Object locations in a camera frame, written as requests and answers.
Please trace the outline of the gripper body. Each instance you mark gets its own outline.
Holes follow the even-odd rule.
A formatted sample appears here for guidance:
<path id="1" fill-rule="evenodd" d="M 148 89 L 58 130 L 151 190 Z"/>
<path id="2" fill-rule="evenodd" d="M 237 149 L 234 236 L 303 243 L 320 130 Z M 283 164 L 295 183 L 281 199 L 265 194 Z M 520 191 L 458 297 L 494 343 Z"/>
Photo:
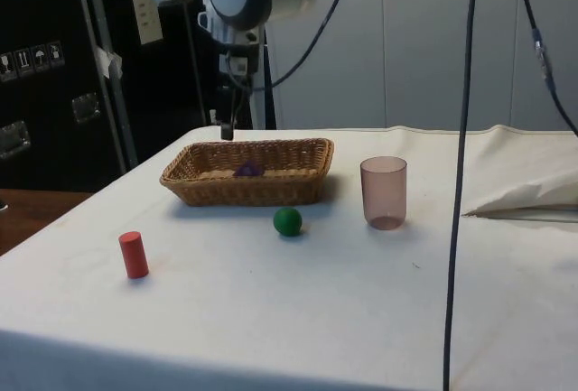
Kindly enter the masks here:
<path id="1" fill-rule="evenodd" d="M 256 78 L 261 71 L 261 43 L 219 45 L 219 72 L 238 88 L 259 89 Z"/>

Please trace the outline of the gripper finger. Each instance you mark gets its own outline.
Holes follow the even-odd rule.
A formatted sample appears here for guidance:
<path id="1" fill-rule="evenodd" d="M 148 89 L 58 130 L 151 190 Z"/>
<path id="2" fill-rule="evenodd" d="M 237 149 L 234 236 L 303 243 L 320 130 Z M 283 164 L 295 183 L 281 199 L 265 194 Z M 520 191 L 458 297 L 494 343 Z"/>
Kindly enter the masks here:
<path id="1" fill-rule="evenodd" d="M 233 140 L 239 107 L 240 92 L 235 88 L 225 88 L 225 93 L 227 96 L 230 96 L 230 107 L 228 109 L 228 113 L 225 113 L 221 120 L 221 139 Z"/>

